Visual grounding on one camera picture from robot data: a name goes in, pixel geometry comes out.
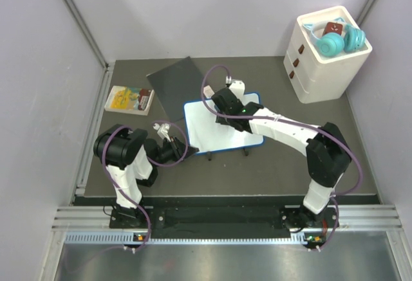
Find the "blue framed whiteboard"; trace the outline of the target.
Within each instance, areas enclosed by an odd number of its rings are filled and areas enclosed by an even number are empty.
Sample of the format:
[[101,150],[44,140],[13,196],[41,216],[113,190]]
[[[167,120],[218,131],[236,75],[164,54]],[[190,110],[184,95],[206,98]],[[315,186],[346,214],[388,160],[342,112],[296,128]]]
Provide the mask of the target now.
[[189,145],[199,149],[198,155],[257,147],[265,141],[260,135],[216,123],[216,116],[200,100],[184,104],[183,112]]

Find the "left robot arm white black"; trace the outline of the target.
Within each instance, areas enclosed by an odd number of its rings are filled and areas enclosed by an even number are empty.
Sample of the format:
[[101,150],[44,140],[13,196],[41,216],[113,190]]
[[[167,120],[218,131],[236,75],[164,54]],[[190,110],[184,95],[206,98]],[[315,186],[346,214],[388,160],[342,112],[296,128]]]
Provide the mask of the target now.
[[200,150],[169,135],[170,123],[156,122],[153,129],[162,140],[148,137],[143,129],[131,130],[116,124],[99,134],[93,153],[100,160],[105,174],[116,193],[109,227],[112,229],[140,228],[147,224],[140,186],[150,187],[156,181],[158,167],[171,167],[195,155]]

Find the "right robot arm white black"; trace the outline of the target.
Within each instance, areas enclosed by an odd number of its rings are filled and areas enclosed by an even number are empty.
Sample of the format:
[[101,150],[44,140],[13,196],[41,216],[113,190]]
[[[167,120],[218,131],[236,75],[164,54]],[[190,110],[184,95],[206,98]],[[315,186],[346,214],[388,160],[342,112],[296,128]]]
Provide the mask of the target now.
[[343,149],[347,146],[338,126],[303,125],[272,112],[255,102],[243,104],[229,89],[212,96],[218,118],[239,132],[261,135],[300,152],[306,158],[311,181],[299,209],[288,216],[290,228],[317,226],[324,219],[324,209],[331,194],[351,163]]

